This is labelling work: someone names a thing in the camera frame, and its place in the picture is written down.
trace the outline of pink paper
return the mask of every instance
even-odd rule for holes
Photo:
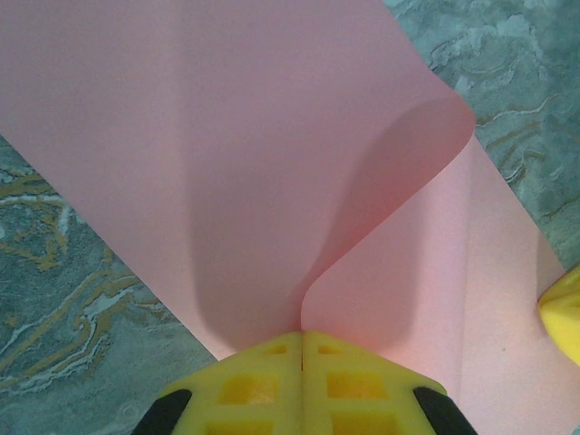
[[[78,3],[3,6],[0,131],[213,354],[302,323],[571,431],[563,270],[382,2]]]

